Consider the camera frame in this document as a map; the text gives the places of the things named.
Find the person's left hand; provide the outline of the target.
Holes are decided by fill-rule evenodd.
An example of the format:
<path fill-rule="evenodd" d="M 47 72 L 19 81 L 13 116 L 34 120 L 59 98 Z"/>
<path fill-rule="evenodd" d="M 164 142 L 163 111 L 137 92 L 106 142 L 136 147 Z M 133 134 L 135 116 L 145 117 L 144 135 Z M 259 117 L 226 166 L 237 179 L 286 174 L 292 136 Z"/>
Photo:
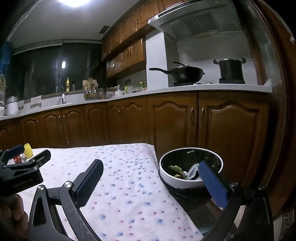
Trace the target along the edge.
<path fill-rule="evenodd" d="M 28 220 L 20 195 L 1 197 L 1 239 L 27 240 Z"/>

